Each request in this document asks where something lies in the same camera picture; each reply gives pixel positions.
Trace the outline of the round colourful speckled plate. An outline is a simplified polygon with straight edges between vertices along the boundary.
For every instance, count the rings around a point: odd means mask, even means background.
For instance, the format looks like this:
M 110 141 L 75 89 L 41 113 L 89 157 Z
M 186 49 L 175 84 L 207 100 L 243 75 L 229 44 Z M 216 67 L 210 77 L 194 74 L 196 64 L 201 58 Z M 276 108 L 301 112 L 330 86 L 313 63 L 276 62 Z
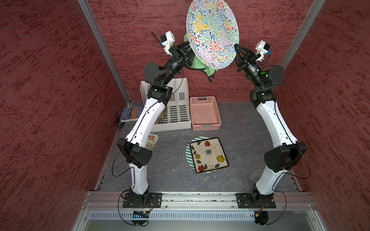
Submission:
M 186 28 L 193 52 L 207 67 L 224 69 L 234 61 L 240 33 L 226 1 L 192 1 Z

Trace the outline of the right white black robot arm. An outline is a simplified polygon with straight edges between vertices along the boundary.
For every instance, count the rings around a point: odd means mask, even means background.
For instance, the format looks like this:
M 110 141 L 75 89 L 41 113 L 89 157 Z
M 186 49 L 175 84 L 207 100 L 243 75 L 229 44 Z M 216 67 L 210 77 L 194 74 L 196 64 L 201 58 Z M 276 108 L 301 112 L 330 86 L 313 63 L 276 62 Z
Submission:
M 281 115 L 273 89 L 281 86 L 284 69 L 271 65 L 263 70 L 259 62 L 268 54 L 269 45 L 261 41 L 256 52 L 234 45 L 238 71 L 244 71 L 245 77 L 251 80 L 254 89 L 250 92 L 250 101 L 266 124 L 273 142 L 273 149 L 266 152 L 266 167 L 261 178 L 254 184 L 250 195 L 251 205 L 263 206 L 273 199 L 275 187 L 281 177 L 297 165 L 307 150 L 303 142 L 298 142 Z

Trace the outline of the square floral plate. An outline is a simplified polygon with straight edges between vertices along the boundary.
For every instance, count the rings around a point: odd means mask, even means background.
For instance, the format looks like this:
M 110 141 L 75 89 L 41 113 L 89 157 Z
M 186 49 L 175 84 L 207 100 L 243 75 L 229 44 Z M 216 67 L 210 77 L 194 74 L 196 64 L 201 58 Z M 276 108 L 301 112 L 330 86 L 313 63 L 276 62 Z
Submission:
M 214 172 L 229 167 L 220 139 L 209 138 L 205 143 L 190 142 L 196 173 Z

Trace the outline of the green microfiber cloth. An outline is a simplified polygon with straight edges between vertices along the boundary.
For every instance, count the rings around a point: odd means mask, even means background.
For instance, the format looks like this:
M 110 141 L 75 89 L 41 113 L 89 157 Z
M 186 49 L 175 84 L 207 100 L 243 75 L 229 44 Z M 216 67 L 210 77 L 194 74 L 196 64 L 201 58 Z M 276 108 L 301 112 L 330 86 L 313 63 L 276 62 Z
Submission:
M 206 66 L 193 52 L 191 46 L 189 45 L 188 35 L 184 35 L 184 43 L 186 44 L 185 52 L 187 56 L 190 58 L 191 64 L 188 65 L 189 70 L 193 71 L 200 71 L 207 76 L 209 82 L 212 82 L 214 79 L 214 75 L 216 73 L 216 69 L 210 68 Z

